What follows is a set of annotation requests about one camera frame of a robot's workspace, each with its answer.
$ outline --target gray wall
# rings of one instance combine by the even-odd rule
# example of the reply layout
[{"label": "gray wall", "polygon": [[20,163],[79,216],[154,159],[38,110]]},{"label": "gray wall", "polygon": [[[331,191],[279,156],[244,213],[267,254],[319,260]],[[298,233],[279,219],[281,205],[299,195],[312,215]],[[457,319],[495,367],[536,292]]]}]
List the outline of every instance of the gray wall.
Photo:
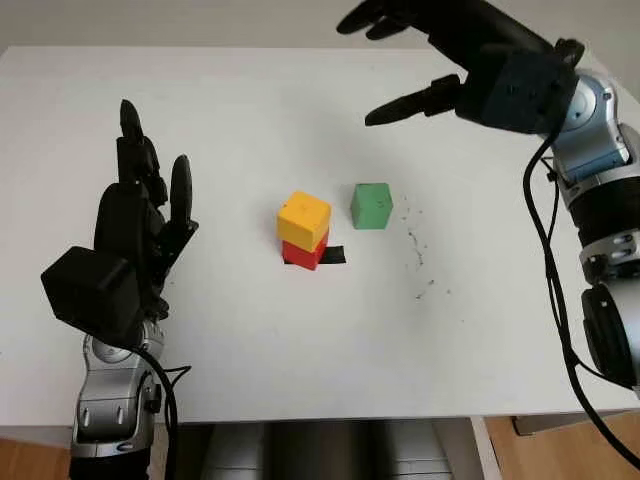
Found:
[{"label": "gray wall", "polygon": [[[371,47],[362,35],[344,38],[334,32],[356,1],[0,0],[0,51],[44,44]],[[583,40],[640,97],[640,0],[493,3],[552,41],[559,36]],[[405,33],[377,45],[422,48],[426,43],[416,33]]]}]

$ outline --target red cube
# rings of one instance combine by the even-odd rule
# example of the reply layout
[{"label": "red cube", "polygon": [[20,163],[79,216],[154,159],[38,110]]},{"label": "red cube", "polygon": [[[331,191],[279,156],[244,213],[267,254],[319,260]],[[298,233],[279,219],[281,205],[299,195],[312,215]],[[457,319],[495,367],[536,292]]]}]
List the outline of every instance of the red cube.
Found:
[{"label": "red cube", "polygon": [[294,263],[309,270],[315,270],[324,254],[329,242],[329,231],[324,235],[318,247],[313,252],[307,252],[289,242],[282,242],[282,258],[287,262]]}]

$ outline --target cube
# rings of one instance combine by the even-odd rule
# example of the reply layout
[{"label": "cube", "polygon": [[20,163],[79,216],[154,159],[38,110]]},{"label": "cube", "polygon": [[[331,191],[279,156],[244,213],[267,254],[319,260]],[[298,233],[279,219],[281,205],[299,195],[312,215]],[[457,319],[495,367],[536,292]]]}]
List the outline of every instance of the cube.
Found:
[{"label": "cube", "polygon": [[328,241],[329,232],[327,231],[313,252],[307,252],[295,245],[291,245],[289,242],[282,242],[282,258],[287,262],[295,263],[296,265],[309,270],[315,270],[318,263],[320,263],[320,259],[322,258],[325,249],[327,248]]},{"label": "cube", "polygon": [[314,253],[329,230],[331,205],[295,192],[278,212],[278,238]]},{"label": "cube", "polygon": [[351,217],[358,230],[384,230],[393,201],[386,183],[359,183],[353,192]]}]

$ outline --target yellow cube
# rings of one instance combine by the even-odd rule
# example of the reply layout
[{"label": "yellow cube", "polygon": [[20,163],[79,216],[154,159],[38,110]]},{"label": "yellow cube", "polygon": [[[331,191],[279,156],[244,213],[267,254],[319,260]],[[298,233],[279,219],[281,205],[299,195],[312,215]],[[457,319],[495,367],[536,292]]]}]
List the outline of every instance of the yellow cube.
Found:
[{"label": "yellow cube", "polygon": [[278,212],[278,238],[314,252],[329,230],[331,205],[307,193],[295,192]]}]

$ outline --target wooden floor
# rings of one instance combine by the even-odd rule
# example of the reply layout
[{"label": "wooden floor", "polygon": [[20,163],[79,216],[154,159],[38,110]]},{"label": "wooden floor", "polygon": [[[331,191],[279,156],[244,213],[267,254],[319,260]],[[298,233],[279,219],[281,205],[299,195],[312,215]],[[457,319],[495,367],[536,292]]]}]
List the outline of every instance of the wooden floor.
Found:
[{"label": "wooden floor", "polygon": [[[607,423],[640,454],[640,414],[609,418]],[[507,417],[487,419],[487,427],[503,480],[630,480],[640,479],[590,424],[518,437]],[[164,429],[156,429],[152,479],[162,478]],[[66,480],[69,452],[0,440],[0,479]]]},{"label": "wooden floor", "polygon": [[65,480],[69,451],[0,439],[2,480]]},{"label": "wooden floor", "polygon": [[[590,423],[519,437],[510,418],[486,420],[503,480],[640,479],[640,473],[609,447]],[[640,455],[640,414],[611,417],[606,422]]]},{"label": "wooden floor", "polygon": [[[166,448],[166,431],[156,428],[149,466],[151,480],[164,477]],[[0,439],[0,480],[67,480],[70,460],[66,449]]]}]

